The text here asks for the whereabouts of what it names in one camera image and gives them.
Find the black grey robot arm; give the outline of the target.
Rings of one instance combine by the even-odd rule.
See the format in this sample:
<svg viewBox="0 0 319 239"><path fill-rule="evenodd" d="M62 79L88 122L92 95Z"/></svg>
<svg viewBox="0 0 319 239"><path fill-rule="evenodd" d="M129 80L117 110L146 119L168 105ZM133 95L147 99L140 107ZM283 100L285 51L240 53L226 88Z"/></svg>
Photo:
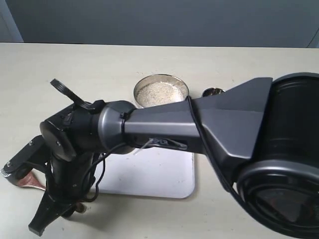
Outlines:
<svg viewBox="0 0 319 239"><path fill-rule="evenodd" d="M97 164L134 148L204 154L223 188L280 234L319 236L319 76L255 78L220 95L137 109L127 101L73 101L40 124L50 158L46 191L29 230L40 236L86 201Z"/></svg>

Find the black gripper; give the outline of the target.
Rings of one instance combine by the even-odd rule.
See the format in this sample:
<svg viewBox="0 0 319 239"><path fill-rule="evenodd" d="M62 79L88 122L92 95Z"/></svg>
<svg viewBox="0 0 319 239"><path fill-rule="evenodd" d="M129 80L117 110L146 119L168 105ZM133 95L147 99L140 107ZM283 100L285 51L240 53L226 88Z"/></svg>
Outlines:
<svg viewBox="0 0 319 239"><path fill-rule="evenodd" d="M68 97L71 104L40 124L40 131L50 149L46 170L47 191L28 225L41 236L45 228L74 208L75 202L59 199L83 199L91 188L93 176L87 172L98 153L104 151L98 134L103 100L91 104L82 100L57 79L50 84Z"/></svg>

